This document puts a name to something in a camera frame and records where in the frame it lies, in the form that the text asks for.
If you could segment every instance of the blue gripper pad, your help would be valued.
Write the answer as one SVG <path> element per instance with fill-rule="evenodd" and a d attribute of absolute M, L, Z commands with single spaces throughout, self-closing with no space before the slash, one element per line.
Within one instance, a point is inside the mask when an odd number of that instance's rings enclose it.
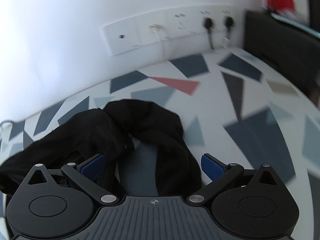
<path fill-rule="evenodd" d="M 222 176 L 227 171 L 227 167 L 210 154 L 204 154 L 201 157 L 201 169 L 212 181 Z"/>
<path fill-rule="evenodd" d="M 82 175 L 86 176 L 88 179 L 94 180 L 103 171 L 105 165 L 106 165 L 106 161 L 104 159 L 104 156 L 99 155 L 98 157 L 94 158 L 93 160 L 83 165 L 80 168 L 79 172 Z"/>

